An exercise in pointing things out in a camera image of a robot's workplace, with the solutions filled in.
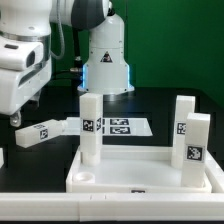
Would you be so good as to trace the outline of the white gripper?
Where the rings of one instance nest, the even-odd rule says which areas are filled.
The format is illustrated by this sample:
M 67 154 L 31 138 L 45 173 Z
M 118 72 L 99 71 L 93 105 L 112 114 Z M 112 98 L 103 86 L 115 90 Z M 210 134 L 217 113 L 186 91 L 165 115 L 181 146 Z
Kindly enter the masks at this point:
M 11 115 L 11 126 L 21 126 L 18 110 L 50 80 L 51 72 L 49 36 L 0 36 L 0 113 Z

